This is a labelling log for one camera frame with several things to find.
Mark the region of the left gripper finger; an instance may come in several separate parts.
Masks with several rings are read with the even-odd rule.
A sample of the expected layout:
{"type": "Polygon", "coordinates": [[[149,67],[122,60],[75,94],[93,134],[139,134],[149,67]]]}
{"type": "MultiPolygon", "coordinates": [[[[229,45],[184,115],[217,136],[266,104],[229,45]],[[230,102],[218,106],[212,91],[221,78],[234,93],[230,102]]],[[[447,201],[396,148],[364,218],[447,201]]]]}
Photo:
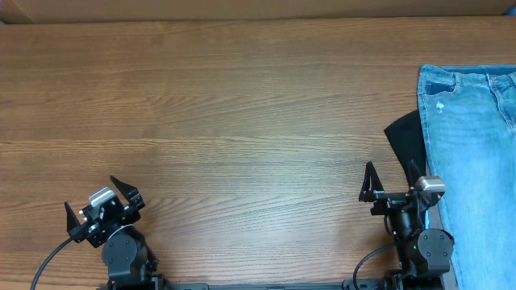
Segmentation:
{"type": "Polygon", "coordinates": [[[77,219],[77,215],[73,211],[68,202],[64,203],[66,211],[66,230],[68,234],[76,234],[81,229],[81,223],[77,219]]]}
{"type": "Polygon", "coordinates": [[[114,176],[110,176],[110,180],[129,203],[139,203],[140,194],[135,186],[124,183],[114,176]]]}

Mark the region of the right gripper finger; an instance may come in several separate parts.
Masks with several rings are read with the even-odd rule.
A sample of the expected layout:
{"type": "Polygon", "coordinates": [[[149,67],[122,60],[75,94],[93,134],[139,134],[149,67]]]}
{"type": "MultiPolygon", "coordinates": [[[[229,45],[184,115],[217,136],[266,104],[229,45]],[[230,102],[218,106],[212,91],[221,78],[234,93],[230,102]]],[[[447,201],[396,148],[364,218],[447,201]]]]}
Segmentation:
{"type": "Polygon", "coordinates": [[[359,194],[359,201],[375,201],[385,190],[371,161],[365,165],[364,181],[359,194]]]}
{"type": "Polygon", "coordinates": [[[413,159],[411,159],[406,165],[406,177],[409,187],[413,188],[421,176],[422,173],[419,170],[418,165],[414,162],[413,159]]]}

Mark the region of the light blue jeans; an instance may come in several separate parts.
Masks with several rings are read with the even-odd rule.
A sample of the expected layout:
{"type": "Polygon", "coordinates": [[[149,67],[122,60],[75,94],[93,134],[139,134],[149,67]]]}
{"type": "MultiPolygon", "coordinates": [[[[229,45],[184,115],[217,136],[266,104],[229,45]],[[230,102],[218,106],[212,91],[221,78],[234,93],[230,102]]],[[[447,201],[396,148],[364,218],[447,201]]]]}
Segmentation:
{"type": "Polygon", "coordinates": [[[424,64],[418,111],[459,288],[513,289],[515,67],[424,64]]]}

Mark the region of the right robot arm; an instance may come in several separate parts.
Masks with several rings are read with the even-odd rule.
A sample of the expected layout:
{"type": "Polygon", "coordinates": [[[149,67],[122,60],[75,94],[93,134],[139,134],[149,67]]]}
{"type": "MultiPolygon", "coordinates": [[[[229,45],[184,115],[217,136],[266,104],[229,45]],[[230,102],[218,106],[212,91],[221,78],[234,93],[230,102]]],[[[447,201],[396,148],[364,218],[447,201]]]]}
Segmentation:
{"type": "Polygon", "coordinates": [[[372,204],[370,213],[384,218],[384,227],[393,242],[367,254],[358,262],[352,275],[355,289],[361,266],[389,249],[397,251],[399,268],[389,270],[384,278],[371,283],[373,289],[443,289],[443,275],[451,270],[455,240],[446,230],[427,225],[427,211],[436,206],[445,193],[439,176],[422,176],[409,163],[410,187],[405,193],[387,193],[372,162],[367,162],[359,200],[372,204]]]}

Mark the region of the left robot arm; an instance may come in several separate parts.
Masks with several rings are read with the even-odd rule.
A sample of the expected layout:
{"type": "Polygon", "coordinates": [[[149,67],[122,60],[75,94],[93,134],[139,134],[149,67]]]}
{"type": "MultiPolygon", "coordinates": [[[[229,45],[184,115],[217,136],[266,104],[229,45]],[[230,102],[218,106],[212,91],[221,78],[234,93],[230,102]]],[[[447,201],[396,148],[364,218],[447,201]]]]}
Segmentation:
{"type": "Polygon", "coordinates": [[[110,180],[127,203],[124,205],[112,188],[104,187],[91,195],[89,204],[80,211],[83,222],[65,203],[69,237],[102,248],[108,289],[169,289],[169,282],[157,272],[159,259],[135,228],[145,206],[142,196],[135,186],[114,176],[110,180]]]}

